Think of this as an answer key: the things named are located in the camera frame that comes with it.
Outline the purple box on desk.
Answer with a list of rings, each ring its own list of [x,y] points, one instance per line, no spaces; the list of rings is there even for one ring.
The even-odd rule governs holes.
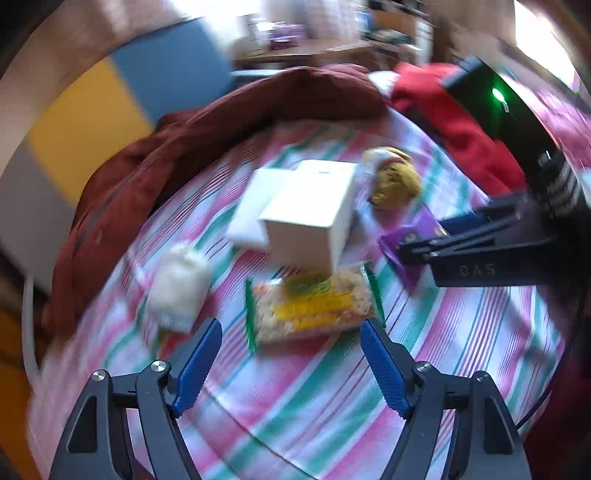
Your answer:
[[[304,24],[276,22],[270,30],[270,49],[283,50],[301,46],[305,38],[307,30]]]

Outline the wooden desk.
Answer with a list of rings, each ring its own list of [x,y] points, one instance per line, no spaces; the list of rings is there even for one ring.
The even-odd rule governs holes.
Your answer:
[[[283,69],[329,64],[356,64],[377,71],[381,69],[383,61],[368,41],[344,43],[336,39],[305,40],[300,46],[242,55],[235,59],[235,67],[239,69]]]

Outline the dark red down jacket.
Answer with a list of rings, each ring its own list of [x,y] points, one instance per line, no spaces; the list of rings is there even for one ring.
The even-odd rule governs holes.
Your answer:
[[[365,68],[336,64],[283,70],[203,108],[161,117],[86,183],[54,267],[44,328],[72,335],[148,217],[240,142],[276,122],[372,119],[385,111]]]

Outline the striped tablecloth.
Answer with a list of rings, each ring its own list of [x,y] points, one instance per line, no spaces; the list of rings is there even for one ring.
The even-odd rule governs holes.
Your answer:
[[[308,159],[359,165],[348,243],[335,273],[301,274],[228,238],[250,178]],[[404,422],[363,354],[359,322],[381,314],[394,342],[441,372],[488,372],[520,419],[557,369],[564,337],[534,287],[440,288],[424,270],[407,288],[380,239],[424,212],[467,213],[485,194],[396,112],[366,123],[276,125],[232,148],[153,214],[82,315],[46,353],[28,442],[47,475],[90,374],[139,371],[179,336],[159,326],[149,292],[172,248],[211,266],[202,317],[221,322],[221,350],[179,427],[205,479],[376,479]]]

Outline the white cardboard box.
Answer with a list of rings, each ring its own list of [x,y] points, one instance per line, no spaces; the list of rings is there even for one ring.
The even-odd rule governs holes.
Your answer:
[[[332,273],[349,237],[356,164],[304,160],[287,173],[259,219],[274,263]]]

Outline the white cloth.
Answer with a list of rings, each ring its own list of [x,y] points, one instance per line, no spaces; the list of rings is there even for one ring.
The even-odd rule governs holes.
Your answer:
[[[147,295],[150,321],[167,331],[188,334],[211,288],[212,267],[190,243],[173,245],[161,258]]]

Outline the purple snack packet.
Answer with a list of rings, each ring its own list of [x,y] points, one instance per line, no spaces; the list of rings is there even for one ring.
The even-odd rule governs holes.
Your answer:
[[[407,244],[419,243],[418,248],[421,249],[425,242],[448,236],[451,233],[449,223],[448,219],[437,219],[424,206],[410,223],[394,228],[379,239],[382,253],[407,293],[415,290],[425,272],[432,276],[431,266],[427,263],[424,253],[413,254],[414,247],[407,247]]]

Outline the red cloth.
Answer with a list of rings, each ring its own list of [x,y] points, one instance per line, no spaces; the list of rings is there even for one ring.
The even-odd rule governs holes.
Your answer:
[[[424,130],[431,130],[460,170],[488,195],[526,187],[524,172],[505,144],[491,139],[442,86],[460,68],[449,63],[400,63],[390,105]]]

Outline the grey yellow blue chair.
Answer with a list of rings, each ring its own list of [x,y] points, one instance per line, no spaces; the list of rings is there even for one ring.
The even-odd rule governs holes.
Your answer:
[[[231,66],[204,20],[142,35],[73,82],[1,174],[1,251],[43,292],[90,176],[165,114],[211,103]]]

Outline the cracker pack yellow label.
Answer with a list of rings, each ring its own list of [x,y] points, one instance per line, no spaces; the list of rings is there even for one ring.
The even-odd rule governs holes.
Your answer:
[[[249,350],[315,338],[384,322],[381,291],[370,261],[331,275],[305,272],[266,282],[245,281],[245,333]]]

